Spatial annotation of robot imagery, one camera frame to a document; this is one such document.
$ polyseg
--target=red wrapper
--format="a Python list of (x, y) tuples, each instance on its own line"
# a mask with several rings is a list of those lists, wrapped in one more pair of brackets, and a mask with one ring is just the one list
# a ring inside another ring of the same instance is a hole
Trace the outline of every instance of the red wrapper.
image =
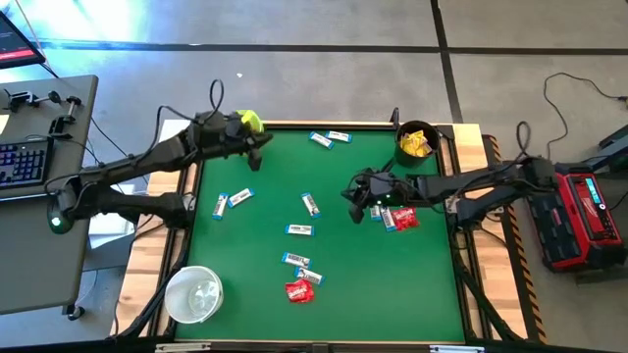
[(300, 279), (295, 283), (286, 283), (286, 294), (292, 303), (307, 303), (314, 300), (312, 283), (305, 279)]
[(397, 231), (419, 226), (419, 220), (416, 219), (416, 210), (414, 208), (402, 208), (391, 211), (391, 214)]

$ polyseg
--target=concrete floor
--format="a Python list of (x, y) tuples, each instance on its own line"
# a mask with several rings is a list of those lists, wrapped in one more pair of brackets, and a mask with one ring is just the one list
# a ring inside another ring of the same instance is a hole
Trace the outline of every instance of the concrete floor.
[[(429, 0), (23, 0), (23, 5), (38, 36), (53, 42), (437, 45)], [(628, 48), (624, 0), (441, 0), (440, 7), (452, 47)], [(30, 36), (15, 10), (10, 17)], [(263, 119), (380, 121), (396, 106), (403, 120), (451, 122), (439, 54), (58, 49), (46, 54), (60, 76), (100, 77), (94, 119), (133, 153), (148, 145), (160, 104), (188, 114), (208, 110), (208, 84), (215, 77), (226, 85), (223, 110), (252, 108)], [(533, 130), (531, 152), (545, 155), (545, 142), (561, 134), (558, 117), (543, 99), (546, 76), (564, 71), (593, 79), (607, 93), (627, 95), (627, 66), (628, 56), (451, 56), (464, 122), (496, 136), (506, 157), (518, 152), (513, 136), (521, 120)], [(2, 82), (44, 77), (49, 75), (39, 67), (0, 71)], [(628, 121), (625, 106), (582, 82), (556, 78), (549, 96), (570, 130), (552, 146), (555, 161), (591, 156), (601, 138)], [(120, 158), (97, 130), (89, 135), (100, 158)], [(136, 188), (143, 187), (138, 181)], [(608, 203), (626, 189), (622, 182), (606, 189)], [(620, 207), (615, 216), (627, 210)], [(577, 286), (573, 277), (548, 272), (521, 211), (549, 342), (626, 351), (628, 281)], [(68, 322), (58, 308), (0, 317), (0, 346), (105, 337), (123, 274), (99, 273), (85, 298), (89, 314), (80, 321)], [(83, 276), (81, 295), (93, 276)]]

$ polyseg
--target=green table surface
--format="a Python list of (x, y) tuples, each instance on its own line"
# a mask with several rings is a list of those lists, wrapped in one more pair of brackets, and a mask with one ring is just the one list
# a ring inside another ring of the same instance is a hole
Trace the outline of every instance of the green table surface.
[[(179, 324), (177, 338), (463, 341), (444, 216), (418, 209), (419, 227), (386, 232), (368, 213), (354, 224), (340, 196), (358, 171), (381, 168), (393, 155), (393, 133), (350, 131), (351, 143), (328, 150), (309, 132), (273, 131), (257, 173), (244, 157), (205, 163), (187, 264), (215, 271), (225, 299), (206, 322)], [(437, 174), (437, 161), (392, 171)], [(255, 190), (252, 198), (212, 219), (219, 193), (246, 187)], [(304, 192), (320, 219), (310, 218)], [(288, 224), (312, 225), (316, 235), (285, 234)], [(284, 285), (296, 278), (294, 266), (281, 262), (285, 251), (312, 259), (311, 270), (326, 277), (314, 285), (312, 302), (288, 301)]]

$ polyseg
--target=gray desk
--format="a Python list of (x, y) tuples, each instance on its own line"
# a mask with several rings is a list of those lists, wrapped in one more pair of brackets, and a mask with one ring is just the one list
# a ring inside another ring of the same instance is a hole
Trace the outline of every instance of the gray desk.
[[(67, 132), (85, 144), (97, 83), (96, 76), (44, 79), (0, 84), (0, 93), (6, 88), (12, 93), (29, 90), (40, 97), (50, 90), (64, 99), (75, 95), (82, 106), (75, 109), (77, 123)], [(0, 106), (6, 103), (6, 96), (0, 94)], [(68, 107), (50, 102), (39, 108), (23, 106), (12, 113), (0, 141), (21, 140), (30, 133), (45, 135), (50, 122), (67, 114)], [(73, 143), (56, 142), (48, 177), (78, 172), (83, 152)], [(32, 188), (42, 191), (42, 186)], [(0, 314), (71, 305), (77, 299), (89, 221), (76, 222), (66, 234), (55, 234), (46, 221), (47, 204), (46, 197), (0, 202)]]

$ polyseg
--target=backlit keyboard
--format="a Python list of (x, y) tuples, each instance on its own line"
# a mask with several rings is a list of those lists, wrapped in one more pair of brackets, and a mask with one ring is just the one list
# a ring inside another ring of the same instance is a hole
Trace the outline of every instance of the backlit keyboard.
[(53, 139), (0, 143), (0, 190), (43, 184), (52, 156)]

